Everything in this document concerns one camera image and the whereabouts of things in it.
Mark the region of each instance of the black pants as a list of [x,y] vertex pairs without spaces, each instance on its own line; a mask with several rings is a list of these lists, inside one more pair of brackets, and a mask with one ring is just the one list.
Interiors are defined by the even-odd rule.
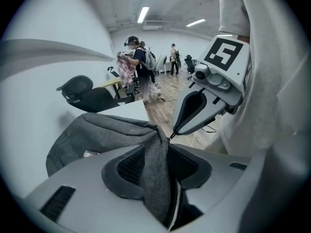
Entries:
[[155,75],[154,75],[154,73],[152,71],[150,72],[150,77],[151,77],[152,83],[155,83],[156,82],[155,81]]
[[171,69],[171,75],[174,74],[174,66],[176,67],[176,74],[178,74],[178,65],[176,61],[172,62],[172,69]]

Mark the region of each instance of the gray bag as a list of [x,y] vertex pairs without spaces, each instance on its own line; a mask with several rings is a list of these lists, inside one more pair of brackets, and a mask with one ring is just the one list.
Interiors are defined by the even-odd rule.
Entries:
[[48,176],[83,158],[85,151],[104,153],[132,145],[145,145],[145,168],[140,179],[145,206],[160,221],[171,203],[168,139],[160,127],[146,121],[86,113],[77,117],[58,137],[46,160]]

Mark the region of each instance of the dark blue t-shirt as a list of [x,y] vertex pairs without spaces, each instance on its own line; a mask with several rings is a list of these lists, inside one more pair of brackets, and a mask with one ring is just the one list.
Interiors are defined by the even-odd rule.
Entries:
[[139,64],[136,66],[138,76],[148,77],[150,75],[150,71],[142,63],[140,63],[141,61],[146,62],[146,52],[141,49],[136,49],[133,59],[139,60]]

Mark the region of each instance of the ceiling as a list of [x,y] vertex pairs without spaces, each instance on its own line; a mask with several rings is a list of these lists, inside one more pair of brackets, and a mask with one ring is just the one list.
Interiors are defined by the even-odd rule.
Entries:
[[[145,24],[156,24],[167,30],[191,32],[208,37],[219,28],[219,0],[88,0],[110,32]],[[137,24],[143,6],[150,9]],[[205,22],[186,27],[194,21]]]

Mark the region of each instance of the person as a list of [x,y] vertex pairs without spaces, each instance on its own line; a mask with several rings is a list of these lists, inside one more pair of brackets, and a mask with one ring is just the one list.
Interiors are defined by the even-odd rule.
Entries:
[[138,74],[138,82],[140,85],[143,102],[148,104],[150,102],[149,95],[157,99],[161,98],[161,92],[156,88],[155,84],[151,82],[151,71],[149,71],[142,63],[146,62],[146,49],[136,36],[128,38],[128,48],[135,50],[133,58],[123,55],[122,58],[127,60],[130,64],[136,66]]
[[176,49],[176,45],[173,43],[172,44],[172,49],[171,49],[171,63],[172,63],[172,68],[171,68],[171,77],[174,74],[174,66],[176,67],[176,76],[178,76],[178,65],[177,65],[177,59],[176,59],[176,52],[178,50]]
[[242,105],[235,115],[222,116],[205,150],[251,157],[296,129],[308,127],[310,120],[302,117],[310,108],[306,79],[311,49],[284,1],[220,0],[219,31],[250,44],[253,70]]
[[[146,43],[144,41],[141,41],[141,44],[144,46],[144,48],[146,48]],[[158,82],[156,82],[156,78],[153,72],[150,72],[150,77],[151,77],[151,81],[154,84],[157,84]]]

